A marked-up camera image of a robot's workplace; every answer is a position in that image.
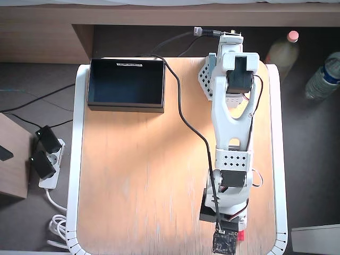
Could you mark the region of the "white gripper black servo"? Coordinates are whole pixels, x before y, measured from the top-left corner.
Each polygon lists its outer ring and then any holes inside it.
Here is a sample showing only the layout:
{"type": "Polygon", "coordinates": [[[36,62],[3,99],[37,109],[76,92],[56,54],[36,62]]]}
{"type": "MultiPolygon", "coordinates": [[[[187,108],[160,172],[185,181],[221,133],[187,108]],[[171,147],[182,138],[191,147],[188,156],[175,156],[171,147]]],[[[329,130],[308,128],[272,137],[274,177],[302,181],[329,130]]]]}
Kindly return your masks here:
{"type": "MultiPolygon", "coordinates": [[[[249,194],[250,189],[247,187],[244,189],[229,188],[224,192],[217,193],[221,227],[227,227],[227,222],[231,222],[230,226],[233,228],[236,228],[236,224],[238,224],[237,229],[239,232],[247,228],[249,199],[246,198],[246,195],[249,194]]],[[[211,223],[218,222],[211,187],[203,190],[199,219],[211,223]]]]}

